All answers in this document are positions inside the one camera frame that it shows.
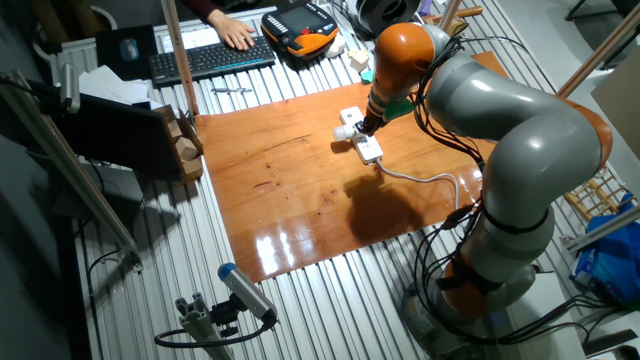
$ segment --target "computer mouse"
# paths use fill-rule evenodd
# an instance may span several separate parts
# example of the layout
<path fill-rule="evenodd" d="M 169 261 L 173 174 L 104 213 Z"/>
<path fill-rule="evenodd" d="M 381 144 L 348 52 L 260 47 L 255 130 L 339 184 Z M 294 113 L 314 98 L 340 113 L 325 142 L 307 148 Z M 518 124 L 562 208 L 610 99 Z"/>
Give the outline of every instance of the computer mouse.
<path fill-rule="evenodd" d="M 120 42 L 120 57 L 124 61 L 135 61 L 140 57 L 136 39 L 124 39 Z"/>

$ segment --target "blue cap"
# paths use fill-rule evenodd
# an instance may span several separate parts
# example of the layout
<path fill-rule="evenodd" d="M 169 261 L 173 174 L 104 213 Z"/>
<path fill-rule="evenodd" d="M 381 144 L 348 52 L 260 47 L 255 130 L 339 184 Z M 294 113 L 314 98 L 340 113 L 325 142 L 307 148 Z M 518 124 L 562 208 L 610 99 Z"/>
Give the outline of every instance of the blue cap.
<path fill-rule="evenodd" d="M 229 276 L 229 274 L 231 274 L 231 272 L 237 268 L 238 267 L 234 263 L 226 263 L 220 265 L 220 267 L 218 268 L 218 277 L 220 278 L 220 281 L 224 282 L 227 276 Z"/>

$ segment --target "wooden tabletop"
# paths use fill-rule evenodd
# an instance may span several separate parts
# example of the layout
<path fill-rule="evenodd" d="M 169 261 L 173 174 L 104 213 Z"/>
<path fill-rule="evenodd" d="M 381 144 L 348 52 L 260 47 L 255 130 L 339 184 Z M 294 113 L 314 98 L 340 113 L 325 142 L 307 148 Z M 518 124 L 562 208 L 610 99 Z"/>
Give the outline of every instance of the wooden tabletop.
<path fill-rule="evenodd" d="M 504 74 L 492 53 L 477 59 Z M 236 264 L 257 282 L 442 221 L 452 182 L 416 183 L 364 165 L 334 142 L 339 112 L 365 112 L 369 86 L 354 84 L 222 115 L 197 132 Z M 480 172 L 463 153 L 424 134 L 413 114 L 376 133 L 390 170 L 419 178 L 449 172 L 460 203 L 478 198 Z M 493 145 L 476 141 L 486 157 Z"/>

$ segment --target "black monitor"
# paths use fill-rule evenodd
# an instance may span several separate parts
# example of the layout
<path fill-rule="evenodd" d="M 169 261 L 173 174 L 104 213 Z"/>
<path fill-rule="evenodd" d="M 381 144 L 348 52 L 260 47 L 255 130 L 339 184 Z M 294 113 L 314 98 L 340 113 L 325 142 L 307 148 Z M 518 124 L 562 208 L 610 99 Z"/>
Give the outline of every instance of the black monitor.
<path fill-rule="evenodd" d="M 33 81 L 29 85 L 43 96 L 60 99 L 59 88 Z M 162 117 L 152 110 L 85 94 L 80 95 L 76 114 L 51 114 L 77 155 L 144 171 L 152 179 L 179 181 L 181 166 Z"/>

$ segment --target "blue bag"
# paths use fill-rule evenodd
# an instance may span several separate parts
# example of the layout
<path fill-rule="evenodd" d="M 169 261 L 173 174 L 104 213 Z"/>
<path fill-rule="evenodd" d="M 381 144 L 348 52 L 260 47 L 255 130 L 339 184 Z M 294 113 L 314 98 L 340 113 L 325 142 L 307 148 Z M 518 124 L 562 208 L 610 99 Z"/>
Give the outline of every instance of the blue bag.
<path fill-rule="evenodd" d="M 628 193 L 623 202 L 633 195 Z M 620 213 L 633 208 L 625 204 Z M 587 232 L 618 215 L 596 216 Z M 594 292 L 605 292 L 629 310 L 640 310 L 640 224 L 633 222 L 586 247 L 569 278 Z"/>

